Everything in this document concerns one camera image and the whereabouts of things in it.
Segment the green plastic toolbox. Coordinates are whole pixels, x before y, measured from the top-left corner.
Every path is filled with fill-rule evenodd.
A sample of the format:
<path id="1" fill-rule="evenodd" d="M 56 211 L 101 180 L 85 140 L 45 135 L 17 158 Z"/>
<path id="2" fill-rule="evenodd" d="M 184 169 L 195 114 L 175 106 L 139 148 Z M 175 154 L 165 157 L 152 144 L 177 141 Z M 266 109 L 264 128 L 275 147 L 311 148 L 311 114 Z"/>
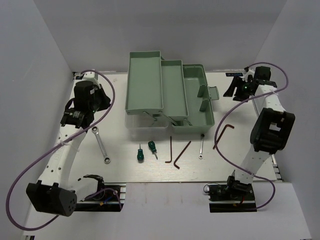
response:
<path id="1" fill-rule="evenodd" d="M 125 126 L 131 131 L 164 129 L 176 134 L 204 134 L 215 124 L 213 101 L 202 64 L 164 59 L 160 51 L 129 54 Z"/>

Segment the thin brown hex key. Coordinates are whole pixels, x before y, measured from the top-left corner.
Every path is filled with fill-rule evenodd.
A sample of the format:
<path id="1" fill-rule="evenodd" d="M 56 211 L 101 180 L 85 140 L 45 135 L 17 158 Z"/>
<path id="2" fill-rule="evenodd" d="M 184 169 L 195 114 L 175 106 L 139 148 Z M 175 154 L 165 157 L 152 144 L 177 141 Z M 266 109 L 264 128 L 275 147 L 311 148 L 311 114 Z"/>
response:
<path id="1" fill-rule="evenodd" d="M 170 159 L 168 161 L 165 161 L 166 164 L 170 164 L 173 160 L 173 151 L 172 151 L 172 136 L 170 136 L 170 140 L 169 140 L 169 156 L 170 156 Z"/>

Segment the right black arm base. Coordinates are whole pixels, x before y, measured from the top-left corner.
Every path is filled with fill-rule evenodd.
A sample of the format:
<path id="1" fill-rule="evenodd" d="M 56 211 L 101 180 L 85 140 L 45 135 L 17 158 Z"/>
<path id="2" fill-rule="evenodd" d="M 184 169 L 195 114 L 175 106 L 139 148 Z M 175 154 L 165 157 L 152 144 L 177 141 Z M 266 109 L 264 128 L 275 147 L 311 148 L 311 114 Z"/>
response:
<path id="1" fill-rule="evenodd" d="M 256 212 L 257 205 L 252 184 L 235 179 L 233 173 L 225 183 L 210 182 L 203 187 L 209 197 L 211 213 L 249 213 Z"/>

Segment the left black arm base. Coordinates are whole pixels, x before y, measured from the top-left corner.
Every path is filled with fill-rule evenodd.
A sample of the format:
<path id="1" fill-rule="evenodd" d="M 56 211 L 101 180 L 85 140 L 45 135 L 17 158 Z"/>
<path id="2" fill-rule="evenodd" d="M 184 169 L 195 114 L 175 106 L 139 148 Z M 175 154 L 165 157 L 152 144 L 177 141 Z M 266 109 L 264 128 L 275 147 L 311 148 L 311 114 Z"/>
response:
<path id="1" fill-rule="evenodd" d="M 70 189 L 77 195 L 76 212 L 120 212 L 125 203 L 126 184 L 107 183 L 96 174 L 78 178 Z"/>

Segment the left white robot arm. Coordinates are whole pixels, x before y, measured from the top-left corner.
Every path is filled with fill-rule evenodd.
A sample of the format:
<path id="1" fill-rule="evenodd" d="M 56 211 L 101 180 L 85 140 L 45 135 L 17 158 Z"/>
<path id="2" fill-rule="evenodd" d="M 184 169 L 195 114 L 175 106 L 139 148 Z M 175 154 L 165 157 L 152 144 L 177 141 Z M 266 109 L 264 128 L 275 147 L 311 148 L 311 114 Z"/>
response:
<path id="1" fill-rule="evenodd" d="M 69 217 L 77 202 L 87 196 L 99 200 L 106 193 L 103 177 L 99 175 L 86 174 L 74 183 L 69 183 L 69 176 L 95 112 L 108 109 L 111 100 L 97 80 L 78 81 L 73 92 L 74 97 L 67 102 L 60 121 L 62 134 L 57 143 L 61 147 L 53 152 L 37 182 L 29 183 L 26 188 L 38 212 L 65 217 Z"/>

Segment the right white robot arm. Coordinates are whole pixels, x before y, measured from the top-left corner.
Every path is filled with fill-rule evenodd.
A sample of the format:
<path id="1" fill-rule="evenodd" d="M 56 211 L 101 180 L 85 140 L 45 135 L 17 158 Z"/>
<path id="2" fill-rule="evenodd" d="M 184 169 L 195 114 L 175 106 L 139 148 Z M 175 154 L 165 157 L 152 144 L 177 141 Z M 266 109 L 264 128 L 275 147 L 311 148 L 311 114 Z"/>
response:
<path id="1" fill-rule="evenodd" d="M 252 100 L 258 115 L 250 134 L 250 148 L 240 164 L 228 177 L 226 195 L 236 200 L 244 193 L 244 186 L 252 184 L 255 174 L 265 161 L 285 148 L 292 131 L 295 115 L 282 106 L 277 84 L 271 80 L 271 69 L 246 67 L 242 77 L 235 76 L 224 93 L 234 101 Z"/>

